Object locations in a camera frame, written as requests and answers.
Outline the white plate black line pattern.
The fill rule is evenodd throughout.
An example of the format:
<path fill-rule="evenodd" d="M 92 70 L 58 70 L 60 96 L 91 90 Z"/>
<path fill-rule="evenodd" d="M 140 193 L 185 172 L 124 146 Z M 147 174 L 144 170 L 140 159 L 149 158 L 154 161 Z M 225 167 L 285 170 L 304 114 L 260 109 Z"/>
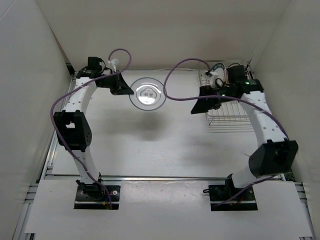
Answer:
<path fill-rule="evenodd" d="M 166 102 L 164 85 L 156 78 L 141 77 L 135 80 L 130 88 L 133 95 L 129 95 L 129 100 L 139 110 L 154 111 Z"/>

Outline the dark blue rimmed plate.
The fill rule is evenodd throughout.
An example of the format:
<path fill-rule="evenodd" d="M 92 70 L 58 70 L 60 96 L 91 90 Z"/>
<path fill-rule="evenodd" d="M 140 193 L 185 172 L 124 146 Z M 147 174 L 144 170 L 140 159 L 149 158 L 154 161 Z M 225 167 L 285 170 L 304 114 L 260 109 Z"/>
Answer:
<path fill-rule="evenodd" d="M 210 81 L 211 81 L 211 86 L 213 88 L 222 87 L 227 83 L 227 80 L 228 80 L 227 69 L 222 62 L 215 63 L 212 66 L 210 73 L 212 74 Z"/>

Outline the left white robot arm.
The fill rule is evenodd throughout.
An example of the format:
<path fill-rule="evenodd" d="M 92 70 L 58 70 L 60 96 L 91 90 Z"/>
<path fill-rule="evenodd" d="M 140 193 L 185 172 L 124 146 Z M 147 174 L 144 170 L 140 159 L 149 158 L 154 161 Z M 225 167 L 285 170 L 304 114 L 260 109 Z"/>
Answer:
<path fill-rule="evenodd" d="M 98 88 L 109 89 L 114 96 L 133 95 L 133 90 L 117 69 L 118 64 L 118 59 L 104 62 L 99 57 L 89 57 L 87 66 L 78 71 L 74 89 L 67 95 L 69 99 L 63 109 L 51 113 L 58 142 L 73 157 L 79 172 L 77 184 L 88 187 L 87 194 L 93 200 L 103 198 L 105 188 L 90 151 L 93 135 L 86 111 Z"/>

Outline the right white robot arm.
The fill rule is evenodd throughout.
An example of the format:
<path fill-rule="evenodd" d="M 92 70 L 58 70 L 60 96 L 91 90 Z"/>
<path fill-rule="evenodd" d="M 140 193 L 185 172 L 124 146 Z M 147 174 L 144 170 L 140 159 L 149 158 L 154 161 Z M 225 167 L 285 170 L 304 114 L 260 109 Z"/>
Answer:
<path fill-rule="evenodd" d="M 199 99 L 191 114 L 218 110 L 223 103 L 239 101 L 252 125 L 257 150 L 249 157 L 247 166 L 229 176 L 232 183 L 224 193 L 230 200 L 238 199 L 243 188 L 273 175 L 288 171 L 298 152 L 298 143 L 290 140 L 273 117 L 264 92 L 257 79 L 249 79 L 245 67 L 236 64 L 226 68 L 216 63 L 205 73 L 209 84 L 199 88 Z"/>

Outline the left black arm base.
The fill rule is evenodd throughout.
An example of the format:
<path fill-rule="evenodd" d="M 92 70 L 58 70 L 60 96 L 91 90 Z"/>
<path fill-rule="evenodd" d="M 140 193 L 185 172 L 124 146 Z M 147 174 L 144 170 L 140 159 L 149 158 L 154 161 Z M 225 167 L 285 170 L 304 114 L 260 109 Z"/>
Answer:
<path fill-rule="evenodd" d="M 76 210 L 118 210 L 120 205 L 121 186 L 105 185 L 109 196 L 100 185 L 84 184 L 76 180 L 77 191 L 74 200 Z"/>

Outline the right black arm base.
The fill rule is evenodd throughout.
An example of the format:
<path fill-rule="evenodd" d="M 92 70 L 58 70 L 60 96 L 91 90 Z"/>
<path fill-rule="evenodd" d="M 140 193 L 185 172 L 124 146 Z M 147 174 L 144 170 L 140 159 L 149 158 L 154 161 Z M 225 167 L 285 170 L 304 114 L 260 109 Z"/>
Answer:
<path fill-rule="evenodd" d="M 209 196 L 212 212 L 257 211 L 253 187 L 227 189 L 226 185 L 209 185 L 202 191 Z"/>

